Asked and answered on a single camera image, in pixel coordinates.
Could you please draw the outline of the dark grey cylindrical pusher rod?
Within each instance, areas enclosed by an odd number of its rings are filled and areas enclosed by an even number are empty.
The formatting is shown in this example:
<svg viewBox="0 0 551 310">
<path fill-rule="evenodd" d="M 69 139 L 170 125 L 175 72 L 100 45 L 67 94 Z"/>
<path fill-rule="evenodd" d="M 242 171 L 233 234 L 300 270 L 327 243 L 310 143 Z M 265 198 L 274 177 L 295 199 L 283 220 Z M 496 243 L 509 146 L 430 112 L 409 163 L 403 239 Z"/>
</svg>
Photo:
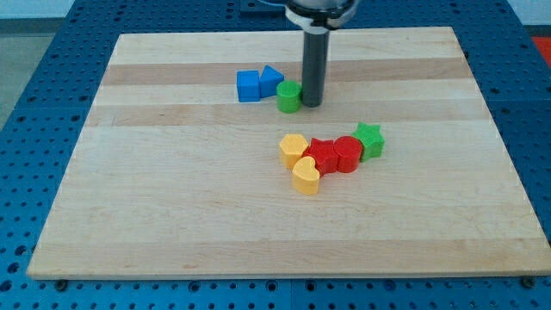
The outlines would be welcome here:
<svg viewBox="0 0 551 310">
<path fill-rule="evenodd" d="M 304 33 L 302 57 L 302 103 L 318 107 L 323 102 L 330 33 Z"/>
</svg>

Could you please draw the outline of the robot wrist flange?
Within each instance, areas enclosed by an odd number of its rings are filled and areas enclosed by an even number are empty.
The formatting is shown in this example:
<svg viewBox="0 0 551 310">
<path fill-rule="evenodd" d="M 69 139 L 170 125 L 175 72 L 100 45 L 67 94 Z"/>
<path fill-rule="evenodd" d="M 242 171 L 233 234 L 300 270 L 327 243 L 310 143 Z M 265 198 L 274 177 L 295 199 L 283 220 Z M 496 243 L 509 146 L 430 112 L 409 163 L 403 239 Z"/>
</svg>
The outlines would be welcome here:
<svg viewBox="0 0 551 310">
<path fill-rule="evenodd" d="M 360 0 L 288 0 L 285 16 L 302 30 L 335 30 L 350 21 Z"/>
</svg>

